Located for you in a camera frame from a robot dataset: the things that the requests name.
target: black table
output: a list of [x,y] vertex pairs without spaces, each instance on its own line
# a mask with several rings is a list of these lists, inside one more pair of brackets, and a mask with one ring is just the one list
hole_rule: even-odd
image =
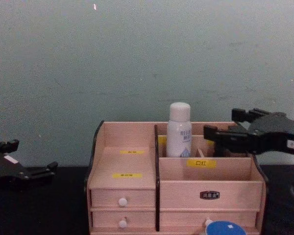
[[[266,235],[294,235],[294,165],[263,165],[269,178]],[[0,191],[0,235],[87,235],[86,167],[60,167],[52,184]]]

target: white drawer knob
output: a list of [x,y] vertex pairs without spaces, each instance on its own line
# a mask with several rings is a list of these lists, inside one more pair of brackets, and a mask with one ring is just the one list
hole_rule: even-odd
[[121,207],[125,207],[125,206],[127,205],[127,200],[126,200],[125,198],[121,198],[121,199],[119,200],[119,205],[120,205]]
[[123,220],[121,220],[121,221],[119,222],[119,227],[122,228],[122,229],[124,229],[124,228],[127,227],[127,222],[126,222],[125,219],[123,219]]

